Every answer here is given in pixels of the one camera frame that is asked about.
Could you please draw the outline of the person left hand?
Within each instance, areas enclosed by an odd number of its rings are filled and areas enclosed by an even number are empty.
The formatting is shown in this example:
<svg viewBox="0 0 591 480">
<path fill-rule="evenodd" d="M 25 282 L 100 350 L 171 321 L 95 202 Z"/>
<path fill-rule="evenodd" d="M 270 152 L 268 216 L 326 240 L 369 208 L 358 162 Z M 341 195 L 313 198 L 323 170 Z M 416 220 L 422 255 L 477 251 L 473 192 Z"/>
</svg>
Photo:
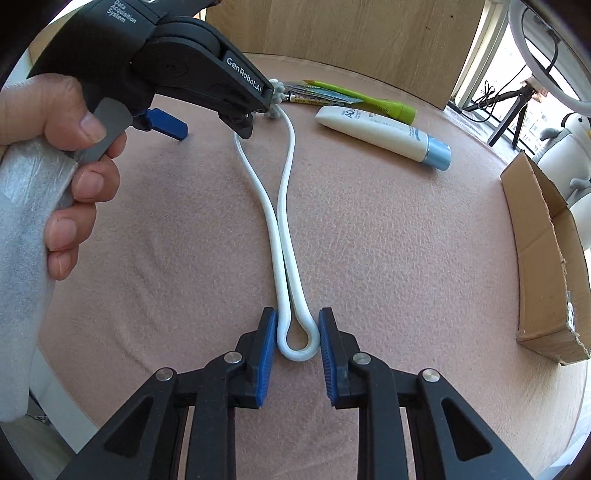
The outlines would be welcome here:
<svg viewBox="0 0 591 480">
<path fill-rule="evenodd" d="M 88 110 L 81 84 L 73 77 L 43 74 L 1 90 L 1 151 L 14 143 L 44 137 L 63 152 L 86 150 L 106 138 L 106 129 Z M 51 278 L 63 280 L 75 268 L 80 245 L 91 235 L 96 205 L 112 200 L 120 186 L 114 159 L 126 145 L 125 134 L 111 142 L 100 160 L 83 165 L 71 181 L 74 203 L 55 211 L 44 241 Z"/>
</svg>

